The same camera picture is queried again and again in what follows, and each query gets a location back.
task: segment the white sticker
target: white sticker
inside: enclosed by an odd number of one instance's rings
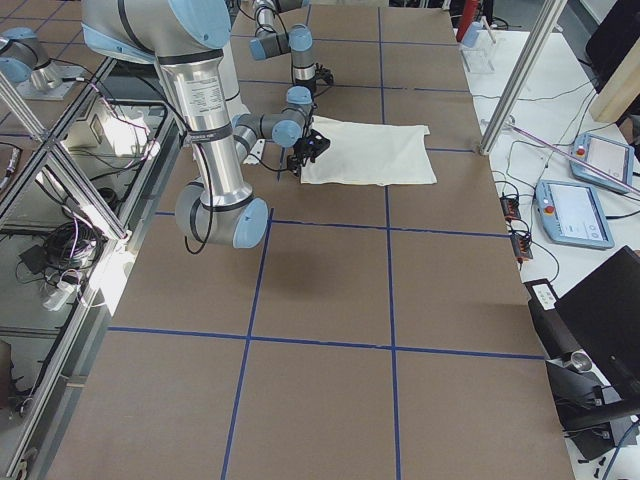
[[[542,308],[545,310],[553,310],[556,308],[556,297],[553,296],[553,292],[549,288],[549,285],[534,285],[533,291],[536,294],[536,297],[538,297],[538,301],[542,305]]]
[[[185,87],[187,115],[195,117],[224,108],[224,95],[217,77],[190,80]]]

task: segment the white table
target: white table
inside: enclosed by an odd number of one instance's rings
[[[482,32],[482,34],[476,47],[488,47],[491,44],[486,32]],[[501,95],[528,33],[501,31],[496,32],[496,35],[497,43],[495,46],[487,48],[487,51],[490,52],[489,58],[494,72],[466,72],[473,95],[485,97]],[[554,33],[549,38],[538,63],[520,94],[520,98],[554,97],[588,81],[589,78],[580,67],[562,34]],[[591,84],[588,83],[572,93],[559,96],[553,100],[518,101],[513,110],[515,124],[549,143],[570,143],[577,134],[578,125],[583,116],[582,112],[590,103],[589,100],[593,95],[595,95],[595,92]],[[474,97],[474,106],[481,129],[484,130],[483,121],[491,118],[498,99],[483,98],[482,96]],[[563,136],[570,123],[571,127]],[[624,142],[622,134],[615,125],[606,126],[606,124],[595,122],[589,112],[584,115],[580,131],[599,127],[605,128],[594,132],[595,134]],[[496,180],[505,180],[502,173],[507,171],[509,149],[516,140],[529,142],[529,140],[513,131],[504,131],[491,152],[491,166],[495,171],[494,178]],[[560,155],[554,155],[551,158],[549,167],[544,169],[549,155],[549,150],[534,148],[525,144],[516,144],[511,155],[508,172],[531,185],[535,185],[540,178],[577,181],[571,175],[569,162]],[[638,162],[635,162],[634,169],[635,171],[640,171]],[[514,181],[512,178],[506,178],[506,180],[516,184],[520,194],[530,195],[533,193],[532,189],[524,183]],[[498,192],[502,192],[504,186],[501,183],[496,184]],[[640,187],[640,178],[634,178],[634,186]],[[620,215],[640,209],[640,203],[638,202],[629,201],[604,189],[598,190],[598,196],[606,215]],[[505,193],[513,193],[513,189],[507,185]],[[615,247],[610,250],[600,251],[554,244],[543,231],[537,212],[532,211],[531,198],[527,196],[520,199],[521,214],[523,219],[529,225],[532,225],[534,241],[548,248],[560,263],[560,273],[553,283],[556,292],[560,296],[564,295],[623,245],[629,245],[633,249],[640,249],[640,214],[628,219],[609,222],[609,227],[616,243]],[[555,275],[556,266],[551,256],[535,245],[533,246],[533,255],[533,260],[523,264],[521,271],[522,281],[552,278]],[[588,465],[578,464],[577,459],[581,458],[581,455],[577,448],[571,441],[567,441],[567,448],[572,458],[576,479],[592,479],[595,468],[598,466],[594,465],[596,462],[591,462]],[[602,478],[603,473],[604,468],[600,467],[600,478]],[[610,472],[609,480],[620,478],[640,478],[640,446],[626,447],[620,452]]]

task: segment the white cloth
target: white cloth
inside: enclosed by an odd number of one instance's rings
[[[436,183],[424,148],[426,125],[395,127],[313,118],[313,128],[331,140],[331,146],[302,169],[302,183]]]

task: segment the control panel screen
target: control panel screen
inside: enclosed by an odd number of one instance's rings
[[[551,184],[551,196],[562,235],[584,240],[604,240],[589,189]]]
[[[617,180],[624,180],[627,149],[622,145],[616,145],[599,138],[592,138],[589,142],[587,163],[604,173],[608,173]]]

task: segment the brown table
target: brown table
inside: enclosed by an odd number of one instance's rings
[[[438,183],[245,166],[265,240],[194,257],[171,216],[196,176],[183,151],[48,478],[571,478],[448,15],[284,19],[336,77],[318,114],[429,125]],[[252,33],[239,17],[243,100],[280,111],[289,60],[253,62]]]

